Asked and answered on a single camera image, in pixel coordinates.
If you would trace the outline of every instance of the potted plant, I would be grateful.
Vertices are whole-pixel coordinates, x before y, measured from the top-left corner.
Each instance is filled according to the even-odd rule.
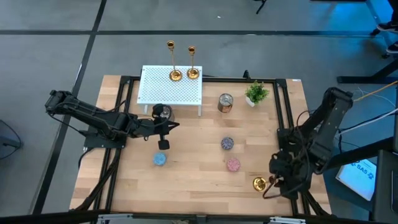
[[[269,91],[264,89],[264,85],[262,83],[258,83],[256,80],[245,92],[246,102],[248,103],[248,105],[253,107],[260,101],[265,99],[268,93]]]

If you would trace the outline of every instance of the white table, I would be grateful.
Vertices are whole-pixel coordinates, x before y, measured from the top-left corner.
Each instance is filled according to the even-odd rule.
[[[194,80],[187,76],[187,70],[190,68],[191,66],[176,66],[175,69],[182,72],[182,79],[175,82],[169,78],[173,66],[142,66],[137,104],[143,106],[144,114],[148,112],[148,105],[163,103],[197,106],[198,116],[201,116],[202,66],[194,66],[199,70],[199,77]]]

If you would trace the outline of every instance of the tin can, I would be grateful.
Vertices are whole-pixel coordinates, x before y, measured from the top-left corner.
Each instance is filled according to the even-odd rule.
[[[163,107],[163,112],[160,114],[160,117],[169,118],[169,121],[174,121],[173,111],[167,106]]]
[[[218,99],[218,110],[222,113],[228,113],[231,111],[233,103],[234,98],[228,93],[223,93]]]

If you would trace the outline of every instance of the wooden table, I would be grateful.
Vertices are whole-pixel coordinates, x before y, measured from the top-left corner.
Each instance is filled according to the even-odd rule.
[[[114,107],[121,76],[105,75],[99,91],[97,107]],[[203,82],[202,117],[194,106],[173,106],[175,120],[181,125],[166,138],[170,149],[164,151],[167,163],[155,166],[153,156],[159,152],[158,136],[148,141],[127,139],[122,150],[114,190],[112,211],[129,213],[187,213],[222,215],[291,215],[290,201],[279,197],[262,199],[262,193],[253,189],[255,177],[268,178],[268,163],[278,151],[278,128],[274,92],[271,84],[264,84],[269,96],[251,108],[245,102],[244,91],[248,83]],[[290,105],[294,121],[307,110],[300,80],[287,80]],[[134,82],[130,113],[145,118],[137,105],[139,82]],[[282,108],[285,108],[282,90]],[[234,97],[230,113],[217,110],[218,97],[229,93]],[[284,121],[287,127],[285,110]],[[300,118],[303,123],[308,118]],[[223,137],[234,139],[230,151],[222,150]],[[79,206],[98,182],[104,149],[94,149],[80,166],[70,208]],[[239,172],[229,172],[226,161],[236,157],[241,162]],[[325,183],[321,175],[313,175],[310,192],[322,208],[330,212]],[[104,208],[108,187],[101,198]],[[269,195],[279,194],[272,188]],[[299,199],[298,210],[302,213]]]

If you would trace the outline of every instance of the candle holder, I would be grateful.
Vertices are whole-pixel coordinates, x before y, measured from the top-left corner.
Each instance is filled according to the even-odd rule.
[[[191,55],[191,64],[192,64],[192,68],[188,69],[187,71],[187,76],[190,79],[196,79],[199,77],[199,70],[193,68],[193,55],[195,54],[195,50],[196,48],[194,46],[189,46],[188,48],[188,52]]]
[[[173,64],[173,70],[170,72],[170,79],[172,81],[180,81],[182,79],[182,73],[181,71],[175,69],[175,63],[174,63],[174,41],[169,40],[167,41],[167,47],[170,50],[170,53],[172,55],[172,64]]]

